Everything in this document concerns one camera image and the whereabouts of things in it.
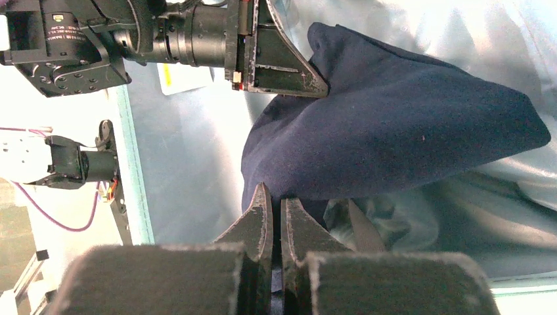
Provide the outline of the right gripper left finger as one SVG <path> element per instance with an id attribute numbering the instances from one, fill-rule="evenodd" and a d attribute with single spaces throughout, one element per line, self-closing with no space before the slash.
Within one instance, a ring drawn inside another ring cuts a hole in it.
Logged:
<path id="1" fill-rule="evenodd" d="M 273 215 L 266 185 L 215 241 L 105 245 L 68 267 L 48 314 L 268 314 Z"/>

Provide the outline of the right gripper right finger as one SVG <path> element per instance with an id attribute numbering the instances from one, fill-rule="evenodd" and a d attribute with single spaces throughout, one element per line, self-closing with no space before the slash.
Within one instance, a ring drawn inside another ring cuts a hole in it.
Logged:
<path id="1" fill-rule="evenodd" d="M 390 253 L 378 231 L 344 201 L 351 250 L 297 198 L 280 207 L 285 314 L 498 314 L 482 269 L 461 253 Z"/>

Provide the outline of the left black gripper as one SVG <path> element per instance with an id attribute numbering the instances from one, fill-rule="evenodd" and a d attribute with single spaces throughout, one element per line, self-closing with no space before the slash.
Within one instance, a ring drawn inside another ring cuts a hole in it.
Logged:
<path id="1" fill-rule="evenodd" d="M 250 1 L 173 2 L 157 20 L 157 38 L 167 57 L 160 64 L 225 67 L 227 53 L 240 25 L 247 21 Z M 248 91 L 322 98 L 324 79 L 293 45 L 272 1 L 254 1 L 252 34 L 248 45 Z"/>

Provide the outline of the light blue ribbed suitcase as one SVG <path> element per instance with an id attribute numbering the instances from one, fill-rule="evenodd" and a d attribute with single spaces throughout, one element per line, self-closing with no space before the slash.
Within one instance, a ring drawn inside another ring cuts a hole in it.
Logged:
<path id="1" fill-rule="evenodd" d="M 255 185 L 352 197 L 395 251 L 461 251 L 498 293 L 556 287 L 556 2 L 278 1 L 332 76 L 324 100 L 234 91 L 188 71 L 166 96 L 126 64 L 122 105 L 141 243 L 207 243 Z"/>

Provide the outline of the dark navy garment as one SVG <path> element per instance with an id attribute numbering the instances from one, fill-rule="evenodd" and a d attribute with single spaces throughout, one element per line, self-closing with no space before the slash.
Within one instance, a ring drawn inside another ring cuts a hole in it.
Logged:
<path id="1" fill-rule="evenodd" d="M 431 183 L 545 146 L 529 97 L 343 26 L 313 23 L 324 98 L 277 96 L 250 130 L 242 208 L 257 184 L 275 201 L 362 198 Z"/>

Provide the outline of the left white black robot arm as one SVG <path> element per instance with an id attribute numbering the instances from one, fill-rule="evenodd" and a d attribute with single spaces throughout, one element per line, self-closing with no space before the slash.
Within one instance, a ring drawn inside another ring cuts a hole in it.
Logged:
<path id="1" fill-rule="evenodd" d="M 9 1 L 1 16 L 2 65 L 48 98 L 127 85 L 126 60 L 221 68 L 236 91 L 328 93 L 270 1 Z"/>

